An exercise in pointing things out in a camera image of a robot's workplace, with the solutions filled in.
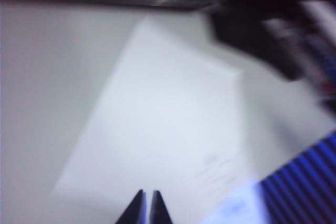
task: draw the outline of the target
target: blue striped object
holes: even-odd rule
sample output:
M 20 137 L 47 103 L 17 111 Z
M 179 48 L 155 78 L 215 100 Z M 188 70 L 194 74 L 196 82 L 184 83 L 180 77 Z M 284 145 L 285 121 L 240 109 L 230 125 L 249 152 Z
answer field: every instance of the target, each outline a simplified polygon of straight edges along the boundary
M 336 134 L 261 182 L 271 223 L 336 223 Z

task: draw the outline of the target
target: white paper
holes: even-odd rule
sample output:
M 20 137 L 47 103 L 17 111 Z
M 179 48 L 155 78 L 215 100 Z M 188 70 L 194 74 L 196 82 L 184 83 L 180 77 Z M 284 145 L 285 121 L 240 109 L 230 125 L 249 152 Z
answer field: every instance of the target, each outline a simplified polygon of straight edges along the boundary
M 53 194 L 117 220 L 139 189 L 148 206 L 160 190 L 175 224 L 199 223 L 246 177 L 239 81 L 235 69 L 144 20 Z

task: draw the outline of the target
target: black tip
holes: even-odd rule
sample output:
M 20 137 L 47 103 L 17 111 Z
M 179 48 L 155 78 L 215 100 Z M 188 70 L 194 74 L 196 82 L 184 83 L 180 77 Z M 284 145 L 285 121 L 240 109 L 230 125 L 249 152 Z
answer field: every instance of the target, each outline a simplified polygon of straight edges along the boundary
M 144 224 L 145 194 L 139 190 L 115 224 Z
M 150 224 L 173 224 L 159 191 L 153 193 Z

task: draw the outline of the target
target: white surface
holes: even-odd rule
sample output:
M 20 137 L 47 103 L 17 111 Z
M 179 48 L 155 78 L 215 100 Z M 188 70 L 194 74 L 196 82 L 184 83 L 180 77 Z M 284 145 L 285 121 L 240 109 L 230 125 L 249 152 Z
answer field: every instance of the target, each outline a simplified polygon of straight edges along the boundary
M 248 179 L 200 224 L 269 224 L 270 219 L 258 181 Z
M 304 81 L 286 82 L 242 52 L 212 43 L 202 15 L 3 2 L 3 223 L 103 224 L 120 214 L 52 191 L 134 25 L 146 15 L 173 40 L 244 72 L 244 146 L 257 178 L 333 130 L 334 120 L 317 106 Z
M 54 194 L 122 212 L 157 189 L 174 223 L 198 223 L 248 176 L 240 75 L 141 21 Z

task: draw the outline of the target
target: black object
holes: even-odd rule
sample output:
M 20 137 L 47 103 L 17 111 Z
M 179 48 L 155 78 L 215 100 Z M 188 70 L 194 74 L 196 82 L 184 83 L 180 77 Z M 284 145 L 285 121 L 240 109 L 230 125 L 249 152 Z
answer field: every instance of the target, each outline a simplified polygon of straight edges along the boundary
M 256 9 L 230 1 L 210 17 L 216 39 L 220 42 L 269 63 L 289 80 L 301 76 L 300 67 L 266 31 L 261 23 L 263 15 Z
M 150 224 L 173 224 L 159 191 L 154 191 Z
M 145 224 L 145 198 L 143 190 L 139 190 L 115 224 Z M 150 224 L 173 224 L 159 191 L 153 193 Z
M 146 197 L 139 190 L 115 224 L 145 224 Z

